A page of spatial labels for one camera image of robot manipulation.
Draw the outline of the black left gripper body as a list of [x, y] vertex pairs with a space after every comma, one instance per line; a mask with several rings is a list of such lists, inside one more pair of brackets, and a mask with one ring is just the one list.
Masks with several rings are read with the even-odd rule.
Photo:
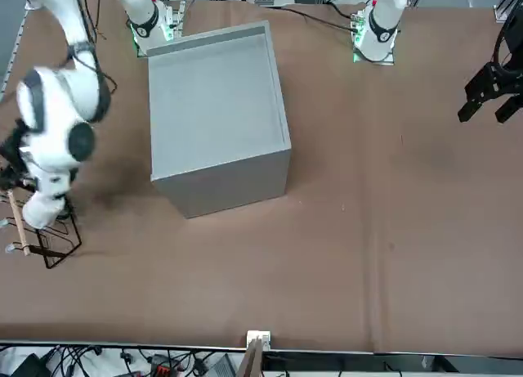
[[[508, 49], [509, 61], [499, 59], [502, 44]], [[491, 61], [495, 77], [503, 86], [518, 85], [522, 80], [522, 13], [512, 12], [503, 24], [494, 43]]]

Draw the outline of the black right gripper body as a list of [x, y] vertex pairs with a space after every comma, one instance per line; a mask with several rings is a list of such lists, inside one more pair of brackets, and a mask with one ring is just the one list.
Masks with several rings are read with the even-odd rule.
[[1, 143], [1, 156], [7, 164], [1, 167], [1, 190], [21, 188], [36, 191], [36, 182], [29, 177], [29, 171], [21, 158], [22, 137], [29, 129], [23, 121], [16, 121], [11, 134]]

